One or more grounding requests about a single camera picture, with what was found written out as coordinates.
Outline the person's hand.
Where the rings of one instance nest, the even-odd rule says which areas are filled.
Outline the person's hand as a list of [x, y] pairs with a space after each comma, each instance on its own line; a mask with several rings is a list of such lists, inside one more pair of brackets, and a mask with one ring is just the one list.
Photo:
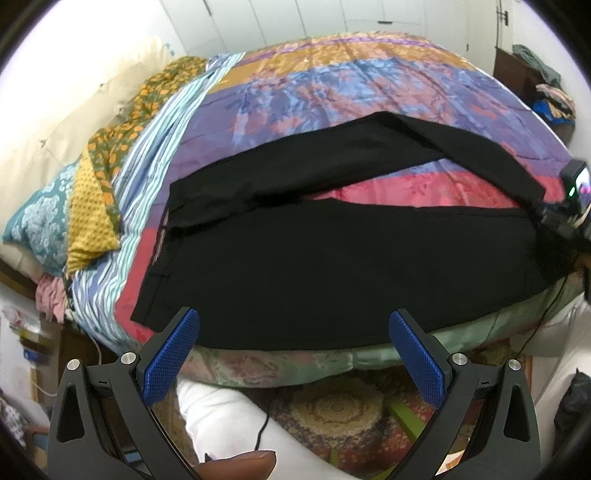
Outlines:
[[276, 452], [259, 450], [194, 467], [204, 480], [266, 480], [276, 467]]

